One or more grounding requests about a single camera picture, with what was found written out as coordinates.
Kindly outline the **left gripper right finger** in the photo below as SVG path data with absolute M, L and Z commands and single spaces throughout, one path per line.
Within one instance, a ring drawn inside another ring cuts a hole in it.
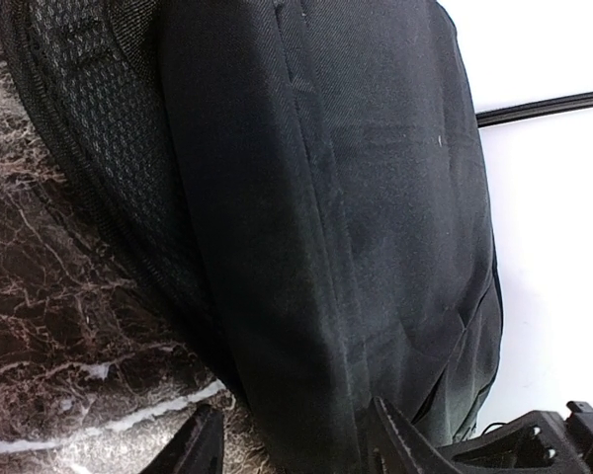
M 391 403 L 381 397 L 375 397 L 370 402 L 366 441 L 370 473 L 465 473 L 447 460 Z

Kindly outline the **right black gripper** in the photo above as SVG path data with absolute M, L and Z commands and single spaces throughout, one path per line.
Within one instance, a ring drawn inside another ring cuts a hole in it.
M 567 408 L 566 419 L 531 411 L 439 452 L 461 473 L 593 473 L 593 408 L 576 401 Z

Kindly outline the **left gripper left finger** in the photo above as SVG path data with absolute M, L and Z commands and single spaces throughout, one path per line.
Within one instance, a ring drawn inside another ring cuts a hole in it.
M 145 474 L 220 474 L 223 457 L 223 413 L 203 404 L 145 467 Z

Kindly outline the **black student backpack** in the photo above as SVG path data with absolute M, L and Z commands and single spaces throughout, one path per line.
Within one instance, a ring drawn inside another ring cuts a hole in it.
M 503 311 L 435 1 L 4 1 L 38 133 L 292 473 L 362 473 L 370 402 L 467 438 Z

